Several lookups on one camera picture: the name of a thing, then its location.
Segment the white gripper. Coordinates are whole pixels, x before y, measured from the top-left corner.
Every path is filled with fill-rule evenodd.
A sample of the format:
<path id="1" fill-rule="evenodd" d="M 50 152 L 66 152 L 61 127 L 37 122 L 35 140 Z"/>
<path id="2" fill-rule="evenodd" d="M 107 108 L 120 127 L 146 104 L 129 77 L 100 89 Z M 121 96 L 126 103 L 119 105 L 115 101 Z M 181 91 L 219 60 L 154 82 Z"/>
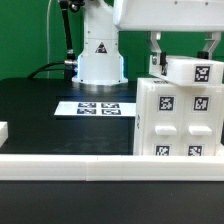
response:
<path id="1" fill-rule="evenodd" d="M 208 32 L 197 57 L 211 60 L 224 31 L 224 0 L 114 0 L 113 22 L 119 30 L 149 31 L 152 64 L 166 75 L 159 31 Z"/>

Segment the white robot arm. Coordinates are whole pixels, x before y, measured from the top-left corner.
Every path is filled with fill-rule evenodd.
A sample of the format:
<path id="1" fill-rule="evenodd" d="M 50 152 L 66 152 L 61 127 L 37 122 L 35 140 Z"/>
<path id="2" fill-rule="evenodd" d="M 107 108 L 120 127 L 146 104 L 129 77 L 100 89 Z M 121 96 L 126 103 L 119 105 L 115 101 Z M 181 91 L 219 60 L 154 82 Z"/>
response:
<path id="1" fill-rule="evenodd" d="M 120 31 L 150 33 L 149 73 L 182 86 L 216 85 L 224 63 L 212 53 L 224 32 L 224 0 L 87 0 L 84 5 L 84 49 L 78 56 L 76 80 L 85 84 L 123 82 Z M 159 47 L 163 32 L 206 32 L 206 45 L 195 58 L 169 56 Z"/>

